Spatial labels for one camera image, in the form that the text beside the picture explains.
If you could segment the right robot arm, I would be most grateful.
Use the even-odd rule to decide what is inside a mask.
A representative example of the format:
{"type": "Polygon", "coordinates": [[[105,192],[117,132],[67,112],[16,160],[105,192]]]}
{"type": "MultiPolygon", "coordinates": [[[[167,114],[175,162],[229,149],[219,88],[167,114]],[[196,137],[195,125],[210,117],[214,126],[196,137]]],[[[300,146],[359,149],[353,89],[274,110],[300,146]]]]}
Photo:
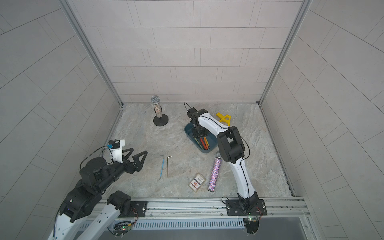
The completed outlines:
{"type": "Polygon", "coordinates": [[[240,206],[243,211],[249,211],[259,201],[258,194],[253,187],[245,165],[245,150],[247,144],[237,127],[229,127],[220,123],[205,109],[187,109],[187,116],[194,125],[192,129],[195,138],[205,137],[208,133],[217,138],[218,149],[222,159],[230,164],[237,187],[240,206]]]}

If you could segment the bare steel hex key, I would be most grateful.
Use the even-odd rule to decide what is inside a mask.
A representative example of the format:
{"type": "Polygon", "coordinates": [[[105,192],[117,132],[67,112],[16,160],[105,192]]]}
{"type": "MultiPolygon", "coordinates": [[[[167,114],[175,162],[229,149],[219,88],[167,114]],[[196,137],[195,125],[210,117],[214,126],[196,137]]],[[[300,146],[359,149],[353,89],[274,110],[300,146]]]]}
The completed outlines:
{"type": "Polygon", "coordinates": [[[166,176],[167,178],[169,177],[169,159],[172,158],[172,156],[167,157],[167,162],[166,162],[166,176]]]}

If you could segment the orange hex key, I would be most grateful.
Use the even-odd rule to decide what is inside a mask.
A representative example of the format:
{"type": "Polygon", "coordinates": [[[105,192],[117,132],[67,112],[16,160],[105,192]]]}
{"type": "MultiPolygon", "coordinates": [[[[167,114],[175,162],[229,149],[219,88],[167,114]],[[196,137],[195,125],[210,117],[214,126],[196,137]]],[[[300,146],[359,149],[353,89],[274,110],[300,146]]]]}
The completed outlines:
{"type": "Polygon", "coordinates": [[[209,149],[210,147],[209,147],[209,144],[208,144],[207,138],[206,138],[206,137],[203,137],[203,139],[204,139],[204,142],[205,142],[205,145],[206,145],[207,149],[209,149]]]}

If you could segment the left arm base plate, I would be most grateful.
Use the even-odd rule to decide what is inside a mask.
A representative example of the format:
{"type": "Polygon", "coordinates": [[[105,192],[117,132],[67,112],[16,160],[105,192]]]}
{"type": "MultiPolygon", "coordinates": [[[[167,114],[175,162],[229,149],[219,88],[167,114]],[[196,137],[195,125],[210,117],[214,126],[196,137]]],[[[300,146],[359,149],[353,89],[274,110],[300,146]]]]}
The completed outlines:
{"type": "Polygon", "coordinates": [[[120,214],[119,218],[143,218],[146,215],[148,201],[131,201],[131,210],[127,214],[120,214]]]}

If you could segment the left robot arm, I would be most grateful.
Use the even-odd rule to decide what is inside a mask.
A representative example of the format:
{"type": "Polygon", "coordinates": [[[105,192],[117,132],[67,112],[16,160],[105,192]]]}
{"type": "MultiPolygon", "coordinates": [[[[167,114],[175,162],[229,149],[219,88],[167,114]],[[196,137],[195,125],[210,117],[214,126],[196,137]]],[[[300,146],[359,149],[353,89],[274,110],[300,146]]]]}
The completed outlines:
{"type": "MultiPolygon", "coordinates": [[[[143,151],[132,156],[133,149],[126,149],[118,152],[122,157],[121,162],[108,164],[102,158],[94,158],[80,169],[81,179],[71,190],[55,217],[53,230],[48,237],[50,240],[73,240],[77,232],[83,226],[88,216],[93,212],[95,206],[102,200],[106,189],[116,182],[124,173],[133,174],[140,172],[143,168],[148,152],[143,151]]],[[[78,237],[79,240],[97,240],[108,230],[109,226],[115,223],[117,218],[129,218],[117,223],[111,231],[114,236],[123,237],[144,217],[147,211],[146,201],[132,201],[132,198],[116,191],[111,194],[107,203],[92,221],[92,223],[78,237]]]]}

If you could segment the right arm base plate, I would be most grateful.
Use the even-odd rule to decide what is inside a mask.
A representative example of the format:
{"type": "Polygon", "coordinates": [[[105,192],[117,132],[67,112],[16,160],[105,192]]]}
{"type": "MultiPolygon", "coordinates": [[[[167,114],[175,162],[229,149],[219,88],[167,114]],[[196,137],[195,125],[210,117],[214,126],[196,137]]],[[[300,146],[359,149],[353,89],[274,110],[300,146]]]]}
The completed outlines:
{"type": "Polygon", "coordinates": [[[267,216],[265,201],[259,199],[255,204],[250,205],[241,200],[225,201],[228,216],[267,216]]]}

